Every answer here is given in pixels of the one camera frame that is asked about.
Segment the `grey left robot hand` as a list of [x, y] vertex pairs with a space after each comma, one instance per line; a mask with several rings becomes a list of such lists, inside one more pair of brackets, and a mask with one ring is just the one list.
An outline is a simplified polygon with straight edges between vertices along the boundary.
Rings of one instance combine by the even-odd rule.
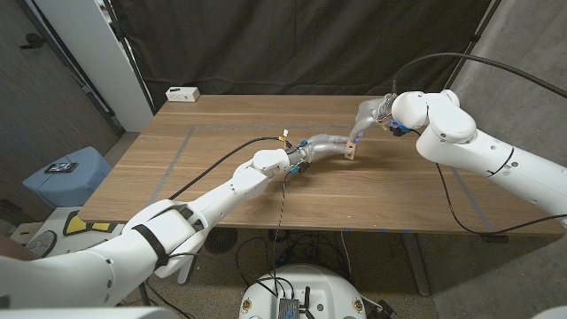
[[350, 156], [353, 149], [347, 145], [347, 136], [336, 136], [320, 134], [308, 138], [301, 142], [297, 147], [291, 148], [288, 154], [289, 162], [292, 167], [302, 163], [311, 164], [331, 155], [343, 154]]

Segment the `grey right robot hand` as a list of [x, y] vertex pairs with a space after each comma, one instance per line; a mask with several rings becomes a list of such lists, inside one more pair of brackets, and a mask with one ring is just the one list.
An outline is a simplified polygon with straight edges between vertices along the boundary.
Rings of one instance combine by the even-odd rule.
[[390, 116], [392, 104], [396, 97], [396, 94], [388, 93], [383, 97], [366, 100], [360, 103], [349, 140], [353, 142], [364, 129]]

